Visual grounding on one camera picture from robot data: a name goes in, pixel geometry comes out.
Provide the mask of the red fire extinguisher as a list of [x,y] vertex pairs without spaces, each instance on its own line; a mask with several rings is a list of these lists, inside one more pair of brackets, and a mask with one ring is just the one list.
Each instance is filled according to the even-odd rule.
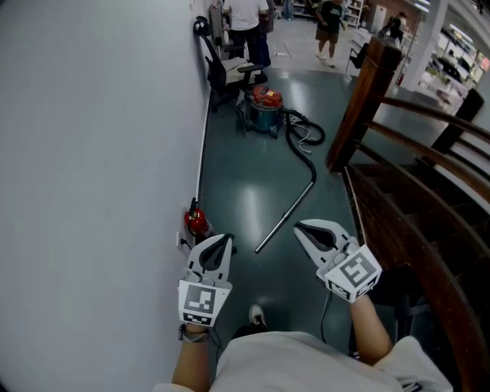
[[195,239],[195,243],[203,242],[215,235],[211,223],[206,218],[204,212],[198,207],[198,200],[196,198],[192,198],[191,205],[185,212],[184,220],[189,234]]

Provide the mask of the black case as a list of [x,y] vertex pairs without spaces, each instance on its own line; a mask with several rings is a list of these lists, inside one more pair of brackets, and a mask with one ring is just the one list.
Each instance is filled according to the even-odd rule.
[[412,336],[423,348],[437,346],[432,306],[408,265],[383,271],[369,297],[394,342]]

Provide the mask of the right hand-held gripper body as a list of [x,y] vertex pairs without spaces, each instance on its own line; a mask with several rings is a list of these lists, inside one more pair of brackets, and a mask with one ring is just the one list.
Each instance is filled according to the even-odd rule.
[[324,263],[317,269],[317,277],[328,290],[349,303],[373,289],[382,272],[368,246],[359,246],[354,237],[321,261]]

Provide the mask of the wristwatch with woven band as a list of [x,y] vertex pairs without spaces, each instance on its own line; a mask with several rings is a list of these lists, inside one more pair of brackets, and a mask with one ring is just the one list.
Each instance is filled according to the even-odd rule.
[[203,343],[209,340],[209,329],[202,325],[181,324],[178,329],[178,340],[185,343]]

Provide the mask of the black office chair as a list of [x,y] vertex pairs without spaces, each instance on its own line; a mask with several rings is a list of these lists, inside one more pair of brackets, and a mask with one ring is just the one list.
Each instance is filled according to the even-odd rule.
[[217,112],[219,106],[236,99],[241,92],[251,90],[253,86],[268,81],[262,64],[253,64],[242,57],[221,60],[209,37],[212,28],[204,16],[194,20],[194,34],[205,43],[210,57],[207,61],[207,80],[211,87],[210,109]]

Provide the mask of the red green vacuum cleaner canister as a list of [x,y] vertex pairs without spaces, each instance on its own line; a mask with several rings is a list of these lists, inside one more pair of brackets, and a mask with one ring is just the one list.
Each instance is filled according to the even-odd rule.
[[268,86],[255,86],[246,93],[250,98],[249,131],[265,133],[276,139],[283,124],[282,94]]

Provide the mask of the white sneaker with red laces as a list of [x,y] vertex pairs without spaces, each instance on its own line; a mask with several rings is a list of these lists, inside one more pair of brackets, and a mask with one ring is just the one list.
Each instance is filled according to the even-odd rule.
[[265,313],[263,308],[258,304],[251,305],[249,310],[249,321],[250,324],[256,328],[267,329]]

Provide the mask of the person's left forearm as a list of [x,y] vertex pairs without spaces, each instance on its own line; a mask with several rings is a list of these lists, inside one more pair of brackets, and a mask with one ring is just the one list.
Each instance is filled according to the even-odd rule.
[[171,379],[173,384],[194,392],[210,390],[208,341],[199,344],[181,342],[181,350]]

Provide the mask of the vacuum hose and metal wand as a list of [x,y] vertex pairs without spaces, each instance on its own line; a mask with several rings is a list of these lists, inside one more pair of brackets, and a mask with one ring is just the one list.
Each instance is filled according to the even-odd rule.
[[314,181],[310,181],[308,185],[303,189],[302,193],[295,199],[289,209],[283,213],[282,217],[279,219],[274,228],[265,236],[265,238],[260,242],[260,244],[255,248],[254,253],[258,254],[262,249],[269,243],[269,241],[276,235],[277,231],[284,225],[284,223],[289,219],[294,210],[300,205],[305,196],[309,193],[310,189],[315,184]]

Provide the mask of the person's black trousers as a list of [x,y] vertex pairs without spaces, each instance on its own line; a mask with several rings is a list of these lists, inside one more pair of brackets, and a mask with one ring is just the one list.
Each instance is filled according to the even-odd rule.
[[255,335],[268,331],[269,329],[265,325],[255,325],[255,324],[243,325],[237,329],[232,339],[241,338],[248,335]]

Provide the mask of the person's right forearm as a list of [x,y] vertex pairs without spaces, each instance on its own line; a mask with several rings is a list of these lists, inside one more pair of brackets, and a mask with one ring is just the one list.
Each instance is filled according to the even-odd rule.
[[392,351],[390,336],[367,295],[350,304],[350,313],[360,359],[374,366]]

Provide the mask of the person's white shirt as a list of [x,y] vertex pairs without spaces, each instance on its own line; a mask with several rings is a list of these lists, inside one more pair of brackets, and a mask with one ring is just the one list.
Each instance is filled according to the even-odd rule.
[[305,332],[264,332],[230,341],[209,392],[453,392],[453,387],[413,337],[367,365]]

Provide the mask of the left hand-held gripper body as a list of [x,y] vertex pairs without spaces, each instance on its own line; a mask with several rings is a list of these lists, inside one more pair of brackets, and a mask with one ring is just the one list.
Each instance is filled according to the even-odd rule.
[[178,313],[187,324],[214,327],[232,291],[232,284],[209,274],[187,269],[178,281]]

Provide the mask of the wooden newel post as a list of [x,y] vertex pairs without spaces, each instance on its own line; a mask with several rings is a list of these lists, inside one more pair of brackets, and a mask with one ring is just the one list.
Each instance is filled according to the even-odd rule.
[[373,119],[394,77],[402,52],[386,38],[372,37],[351,99],[328,151],[330,172],[340,172],[355,152],[354,142],[367,132],[364,124]]

